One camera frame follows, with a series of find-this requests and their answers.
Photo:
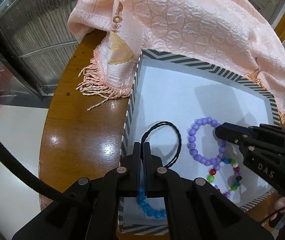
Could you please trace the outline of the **striped white jewelry tray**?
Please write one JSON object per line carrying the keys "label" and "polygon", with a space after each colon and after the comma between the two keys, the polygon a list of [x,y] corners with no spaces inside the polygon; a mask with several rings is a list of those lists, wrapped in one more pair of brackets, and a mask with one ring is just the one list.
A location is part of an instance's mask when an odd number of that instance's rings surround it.
{"label": "striped white jewelry tray", "polygon": [[207,117],[245,127],[280,125],[274,96],[245,77],[198,59],[144,50],[128,102],[121,155],[131,154],[134,143],[152,125],[169,121],[173,127],[152,131],[147,141],[163,164],[182,146],[172,167],[181,177],[207,178],[210,167],[204,161],[216,158],[220,150],[241,164],[243,157],[235,145],[222,143],[210,125],[196,125]]}

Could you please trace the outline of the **pink quilted fringed scarf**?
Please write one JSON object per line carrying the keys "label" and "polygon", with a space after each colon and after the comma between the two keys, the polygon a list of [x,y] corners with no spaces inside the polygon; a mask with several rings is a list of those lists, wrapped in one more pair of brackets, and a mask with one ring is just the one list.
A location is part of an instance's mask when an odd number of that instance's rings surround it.
{"label": "pink quilted fringed scarf", "polygon": [[130,95],[144,49],[206,61],[270,91],[285,125],[285,49],[248,0],[78,0],[68,19],[76,40],[94,30],[94,49],[77,89],[104,101]]}

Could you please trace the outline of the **metal sliding door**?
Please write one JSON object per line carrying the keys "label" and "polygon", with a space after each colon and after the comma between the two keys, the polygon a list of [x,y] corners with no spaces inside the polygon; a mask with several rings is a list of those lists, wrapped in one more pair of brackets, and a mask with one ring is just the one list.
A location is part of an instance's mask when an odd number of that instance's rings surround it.
{"label": "metal sliding door", "polygon": [[55,92],[77,48],[67,27],[78,0],[0,0],[0,55],[37,97]]}

